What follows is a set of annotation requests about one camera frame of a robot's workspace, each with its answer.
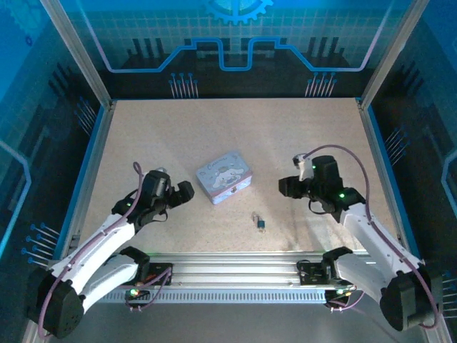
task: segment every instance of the glass panel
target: glass panel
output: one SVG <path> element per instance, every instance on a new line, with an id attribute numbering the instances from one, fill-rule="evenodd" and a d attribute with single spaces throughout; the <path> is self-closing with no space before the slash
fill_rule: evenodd
<path id="1" fill-rule="evenodd" d="M 456 2 L 430 1 L 373 101 L 418 251 L 449 268 L 449 279 L 457 277 L 456 15 Z M 446 287 L 445 317 L 454 317 L 456 284 Z"/>
<path id="2" fill-rule="evenodd" d="M 63 3 L 113 98 L 163 99 L 360 96 L 410 1 Z"/>
<path id="3" fill-rule="evenodd" d="M 99 104 L 39 0 L 2 3 L 0 342 L 20 342 L 27 277 L 54 253 Z"/>

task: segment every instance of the wooden board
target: wooden board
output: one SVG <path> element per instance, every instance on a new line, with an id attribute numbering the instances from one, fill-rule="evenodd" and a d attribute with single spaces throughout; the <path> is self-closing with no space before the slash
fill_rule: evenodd
<path id="1" fill-rule="evenodd" d="M 169 212 L 166 223 L 148 225 L 129 242 L 145 252 L 361 249 L 331 216 L 312 214 L 305 199 L 278 192 L 279 179 L 298 174 L 292 157 L 323 144 L 344 145 L 361 158 L 370 176 L 372 211 L 394 233 L 354 99 L 118 101 L 81 239 L 136 188 L 132 163 L 138 161 L 145 172 L 165 167 L 174 184 L 189 180 L 196 191 L 188 204 Z M 239 150 L 252 168 L 252 185 L 214 206 L 195 172 L 231 150 Z M 365 194 L 362 173 L 347 153 L 321 154 L 334 155 L 345 185 Z M 264 218 L 266 233 L 253 225 L 253 211 Z"/>

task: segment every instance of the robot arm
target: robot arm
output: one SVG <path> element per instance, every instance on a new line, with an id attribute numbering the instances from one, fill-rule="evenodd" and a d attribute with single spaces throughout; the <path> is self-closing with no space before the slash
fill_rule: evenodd
<path id="1" fill-rule="evenodd" d="M 131 192 L 116 203 L 101 227 L 72 254 L 50 270 L 35 270 L 28 282 L 26 313 L 29 319 L 39 324 L 44 310 L 43 328 L 59 339 L 64 338 L 76 328 L 87 310 L 111 290 L 134 279 L 146 280 L 149 271 L 147 254 L 133 247 L 114 253 L 145 225 L 153 222 L 155 216 L 168 215 L 167 209 L 194 197 L 189 182 L 181 182 L 178 186 L 179 190 L 171 187 L 170 176 L 164 169 L 150 171 L 143 179 L 139 200 L 133 210 L 129 211 L 134 204 L 130 197 L 134 192 Z M 76 256 L 79 258 L 71 264 Z M 45 305 L 50 292 L 50 302 Z"/>
<path id="2" fill-rule="evenodd" d="M 332 156 L 311 161 L 302 154 L 293 162 L 300 174 L 279 180 L 279 191 L 286 197 L 321 203 L 325 213 L 344 225 L 376 262 L 376 266 L 368 265 L 342 247 L 323 255 L 319 273 L 325 274 L 328 283 L 349 282 L 363 290 L 380 304 L 384 317 L 398 331 L 433 318 L 435 312 L 417 273 L 426 281 L 437 308 L 442 307 L 441 273 L 409 253 L 367 212 L 365 199 L 343 186 Z"/>

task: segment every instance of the enclosure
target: enclosure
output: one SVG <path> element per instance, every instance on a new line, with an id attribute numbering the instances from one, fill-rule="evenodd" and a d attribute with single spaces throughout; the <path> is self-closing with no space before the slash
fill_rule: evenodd
<path id="1" fill-rule="evenodd" d="M 199 323 L 192 342 L 300 342 L 303 322 L 313 342 L 387 342 L 389 335 L 450 342 L 457 323 L 456 14 L 449 0 L 4 1 L 1 341 L 40 342 L 22 306 L 29 274 L 104 223 L 136 188 L 137 161 L 195 190 L 188 204 L 126 244 L 174 263 L 168 296 L 131 319 L 115 290 L 64 342 L 105 342 L 101 325 L 111 340 L 133 342 L 136 326 L 139 337 L 148 328 L 157 339 L 189 342 L 189 314 Z M 322 306 L 252 298 L 299 294 L 295 263 L 337 247 L 373 263 L 332 216 L 278 191 L 279 179 L 298 175 L 293 157 L 325 144 L 361 159 L 377 219 L 442 271 L 437 330 L 394 332 L 370 299 L 360 309 L 380 323 L 376 338 L 371 316 L 336 319 Z M 242 156 L 252 181 L 213 205 L 197 170 L 230 151 Z M 365 194 L 350 155 L 319 154 L 334 156 L 344 184 Z M 191 301 L 173 298 L 180 294 Z M 207 301 L 209 294 L 233 300 Z M 238 310 L 241 321 L 233 319 Z M 358 337 L 342 335 L 358 320 Z M 278 322 L 288 330 L 275 331 Z M 245 335 L 219 337 L 237 329 Z"/>

